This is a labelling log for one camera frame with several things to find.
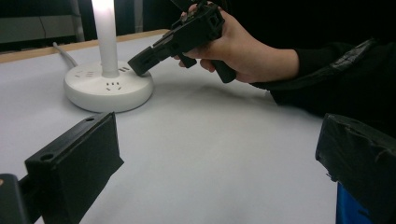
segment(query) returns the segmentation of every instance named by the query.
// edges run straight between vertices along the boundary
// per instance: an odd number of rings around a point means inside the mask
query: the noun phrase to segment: white table
[[[160,38],[120,42],[119,60]],[[69,53],[100,61],[98,47]],[[70,68],[60,54],[0,63],[0,173],[21,179],[24,160],[94,114],[64,95]],[[336,184],[315,160],[321,118],[198,64],[149,71],[152,96],[116,115],[125,163],[81,223],[335,223]]]

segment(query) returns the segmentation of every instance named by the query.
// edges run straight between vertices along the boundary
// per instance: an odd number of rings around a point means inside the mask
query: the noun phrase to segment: white cable
[[[73,66],[78,66],[78,64],[76,63],[76,61],[72,58],[72,56],[70,56],[70,54],[68,54],[64,49],[62,49],[61,47],[58,46],[58,44],[56,42],[52,43],[53,47],[55,47],[57,50],[59,50],[61,52],[61,54],[66,57],[72,64]]]

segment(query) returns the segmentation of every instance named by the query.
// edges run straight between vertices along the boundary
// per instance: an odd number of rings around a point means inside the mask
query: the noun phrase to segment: white lamp base
[[[120,75],[102,76],[102,65],[86,63],[72,68],[64,78],[64,90],[73,104],[93,112],[122,112],[147,101],[154,90],[149,72],[138,76],[126,62],[118,62]]]

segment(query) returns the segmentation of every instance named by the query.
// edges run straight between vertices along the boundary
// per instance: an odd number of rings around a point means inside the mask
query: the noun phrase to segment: black sleeve
[[[396,43],[370,39],[357,47],[336,43],[296,52],[297,78],[251,85],[270,91],[279,105],[339,114],[396,134]]]

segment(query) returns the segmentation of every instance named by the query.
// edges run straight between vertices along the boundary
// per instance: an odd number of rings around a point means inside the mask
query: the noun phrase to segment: light
[[[117,77],[117,39],[113,0],[92,0],[103,76]]]
[[[127,62],[118,61],[113,0],[92,0],[101,62],[82,64],[64,78],[67,98],[93,112],[122,112],[141,106],[153,92],[147,72],[138,76]]]

